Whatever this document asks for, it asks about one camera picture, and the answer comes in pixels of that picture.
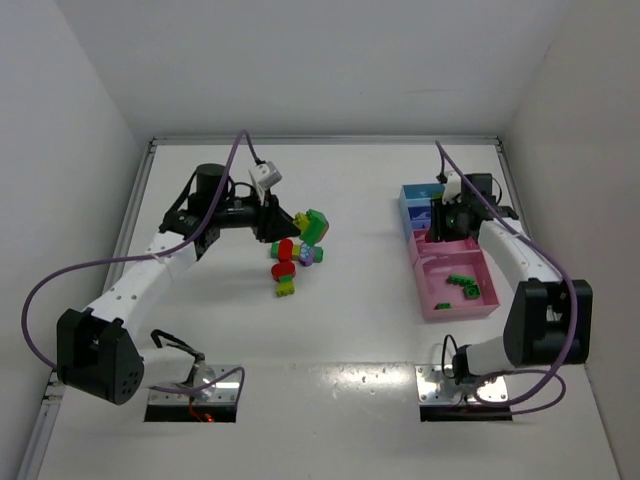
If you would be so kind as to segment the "green purple lego stack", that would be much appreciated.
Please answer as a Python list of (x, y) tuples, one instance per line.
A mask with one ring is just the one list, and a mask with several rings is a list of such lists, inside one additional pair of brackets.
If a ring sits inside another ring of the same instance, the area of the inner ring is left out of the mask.
[(320, 243), (329, 229), (326, 216), (314, 209), (298, 212), (294, 217), (294, 224), (300, 231), (299, 239), (309, 246)]

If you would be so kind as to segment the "green lego plate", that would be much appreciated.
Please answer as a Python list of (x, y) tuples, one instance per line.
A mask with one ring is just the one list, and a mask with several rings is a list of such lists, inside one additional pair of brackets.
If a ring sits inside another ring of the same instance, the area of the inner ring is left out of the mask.
[(447, 282), (452, 285), (465, 287), (468, 285), (474, 285), (476, 283), (476, 280), (474, 277), (470, 277), (470, 276), (450, 274), (447, 277)]

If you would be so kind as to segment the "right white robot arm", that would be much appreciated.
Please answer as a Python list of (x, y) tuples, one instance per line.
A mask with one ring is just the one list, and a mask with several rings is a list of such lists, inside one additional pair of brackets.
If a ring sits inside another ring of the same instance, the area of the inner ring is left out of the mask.
[(585, 280), (566, 281), (534, 248), (515, 210), (500, 206), (493, 176), (448, 171), (438, 176), (442, 194), (431, 200), (429, 236), (436, 242), (473, 239), (488, 253), (513, 289), (503, 333), (460, 346), (453, 379), (469, 383), (520, 367), (586, 362), (590, 349), (593, 290)]

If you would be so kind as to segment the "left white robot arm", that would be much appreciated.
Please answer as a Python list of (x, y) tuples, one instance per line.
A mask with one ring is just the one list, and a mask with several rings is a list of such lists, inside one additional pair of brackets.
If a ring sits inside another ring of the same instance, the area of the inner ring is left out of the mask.
[(224, 229), (249, 228), (261, 243), (300, 234), (270, 191), (282, 178), (271, 162), (249, 170), (252, 191), (236, 196), (228, 170), (201, 164), (166, 211), (146, 254), (81, 311), (56, 326), (58, 379), (115, 405), (141, 388), (182, 392), (196, 385), (205, 356), (171, 335), (153, 331), (154, 348), (135, 337), (152, 307), (195, 265)]

